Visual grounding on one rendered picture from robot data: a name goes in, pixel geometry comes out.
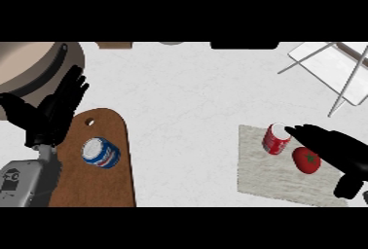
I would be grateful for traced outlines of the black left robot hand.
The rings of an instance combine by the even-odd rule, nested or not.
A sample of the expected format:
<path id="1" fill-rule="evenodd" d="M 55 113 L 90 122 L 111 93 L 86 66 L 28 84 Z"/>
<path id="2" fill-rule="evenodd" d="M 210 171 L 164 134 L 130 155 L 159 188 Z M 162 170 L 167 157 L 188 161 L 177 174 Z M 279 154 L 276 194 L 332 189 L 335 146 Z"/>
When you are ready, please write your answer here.
<path id="1" fill-rule="evenodd" d="M 74 65 L 52 94 L 37 107 L 32 107 L 18 96 L 0 93 L 0 106 L 7 121 L 26 131 L 25 146 L 56 147 L 65 140 L 75 110 L 89 88 L 81 68 Z"/>

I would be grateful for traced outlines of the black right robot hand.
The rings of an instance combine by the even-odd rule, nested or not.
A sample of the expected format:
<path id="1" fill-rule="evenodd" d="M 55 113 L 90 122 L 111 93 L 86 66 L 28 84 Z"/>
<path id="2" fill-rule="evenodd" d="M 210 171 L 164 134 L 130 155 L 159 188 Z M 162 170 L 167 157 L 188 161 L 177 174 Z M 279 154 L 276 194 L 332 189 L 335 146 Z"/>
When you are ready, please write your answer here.
<path id="1" fill-rule="evenodd" d="M 343 173 L 334 196 L 353 199 L 368 182 L 368 145 L 344 133 L 313 124 L 287 126 L 285 131 Z"/>

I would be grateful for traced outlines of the red tomato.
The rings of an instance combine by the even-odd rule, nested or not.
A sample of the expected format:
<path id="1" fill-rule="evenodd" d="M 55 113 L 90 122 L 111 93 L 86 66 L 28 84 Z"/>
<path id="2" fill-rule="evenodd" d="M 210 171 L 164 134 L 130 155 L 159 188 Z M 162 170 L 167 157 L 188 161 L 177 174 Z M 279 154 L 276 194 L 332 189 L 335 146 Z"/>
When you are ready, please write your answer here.
<path id="1" fill-rule="evenodd" d="M 295 168 L 304 174 L 313 174 L 318 171 L 321 167 L 321 158 L 306 147 L 297 147 L 292 150 L 291 158 Z"/>

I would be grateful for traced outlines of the beige woven placemat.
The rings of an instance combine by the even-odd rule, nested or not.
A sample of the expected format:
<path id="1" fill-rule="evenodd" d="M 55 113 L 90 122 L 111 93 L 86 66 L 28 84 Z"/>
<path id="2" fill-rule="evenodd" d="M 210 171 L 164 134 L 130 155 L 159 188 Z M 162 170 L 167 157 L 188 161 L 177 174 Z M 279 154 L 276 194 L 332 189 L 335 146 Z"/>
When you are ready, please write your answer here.
<path id="1" fill-rule="evenodd" d="M 334 196 L 341 178 L 338 170 L 322 162 L 315 173 L 300 172 L 291 152 L 301 144 L 291 139 L 284 151 L 273 156 L 261 146 L 264 134 L 266 128 L 238 126 L 236 190 L 306 205 L 347 207 L 346 200 Z"/>

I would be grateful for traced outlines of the red and white can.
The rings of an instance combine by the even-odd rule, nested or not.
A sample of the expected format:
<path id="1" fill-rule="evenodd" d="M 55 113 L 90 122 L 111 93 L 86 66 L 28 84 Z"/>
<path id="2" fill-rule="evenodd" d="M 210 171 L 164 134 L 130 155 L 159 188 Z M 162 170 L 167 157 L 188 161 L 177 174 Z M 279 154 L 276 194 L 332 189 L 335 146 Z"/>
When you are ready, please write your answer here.
<path id="1" fill-rule="evenodd" d="M 273 123 L 267 127 L 261 145 L 270 155 L 278 155 L 290 143 L 290 134 L 285 131 L 285 127 L 282 123 Z"/>

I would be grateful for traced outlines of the grey metal pan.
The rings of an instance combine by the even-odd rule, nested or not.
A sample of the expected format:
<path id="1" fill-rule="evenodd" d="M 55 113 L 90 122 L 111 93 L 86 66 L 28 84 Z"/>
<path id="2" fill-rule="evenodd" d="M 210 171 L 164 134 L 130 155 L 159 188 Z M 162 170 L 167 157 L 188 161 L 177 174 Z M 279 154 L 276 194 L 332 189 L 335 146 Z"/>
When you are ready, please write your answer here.
<path id="1" fill-rule="evenodd" d="M 0 93 L 37 107 L 74 65 L 84 68 L 78 42 L 0 42 Z"/>

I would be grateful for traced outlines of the blue and white can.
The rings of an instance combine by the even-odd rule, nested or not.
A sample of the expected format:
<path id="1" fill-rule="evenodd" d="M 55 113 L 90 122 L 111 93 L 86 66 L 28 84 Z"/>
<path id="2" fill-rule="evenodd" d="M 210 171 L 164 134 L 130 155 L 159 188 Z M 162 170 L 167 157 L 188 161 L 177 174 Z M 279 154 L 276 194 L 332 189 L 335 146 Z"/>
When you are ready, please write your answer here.
<path id="1" fill-rule="evenodd" d="M 87 164 L 105 169 L 117 165 L 121 157 L 118 147 L 103 137 L 91 137 L 83 143 L 80 154 Z"/>

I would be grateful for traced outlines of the brown wooden cutting board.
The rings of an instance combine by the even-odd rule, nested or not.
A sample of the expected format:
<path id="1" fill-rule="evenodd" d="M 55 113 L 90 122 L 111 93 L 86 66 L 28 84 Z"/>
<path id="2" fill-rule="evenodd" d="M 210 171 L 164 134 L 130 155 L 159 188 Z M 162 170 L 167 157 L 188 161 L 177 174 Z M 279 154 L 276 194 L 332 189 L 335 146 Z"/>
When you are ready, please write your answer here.
<path id="1" fill-rule="evenodd" d="M 81 159 L 81 146 L 93 137 L 103 137 L 120 149 L 121 158 L 109 169 Z M 136 207 L 127 125 L 114 110 L 97 108 L 75 115 L 66 138 L 57 146 L 57 159 L 62 171 L 49 203 L 52 207 Z"/>

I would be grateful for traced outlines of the brown wooden block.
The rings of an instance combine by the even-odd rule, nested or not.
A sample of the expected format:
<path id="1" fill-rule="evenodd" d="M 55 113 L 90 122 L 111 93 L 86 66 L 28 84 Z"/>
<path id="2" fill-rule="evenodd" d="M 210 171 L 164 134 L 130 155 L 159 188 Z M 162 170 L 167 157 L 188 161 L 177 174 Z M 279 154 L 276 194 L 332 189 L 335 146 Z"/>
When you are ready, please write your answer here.
<path id="1" fill-rule="evenodd" d="M 99 49 L 131 49 L 131 42 L 94 42 Z"/>

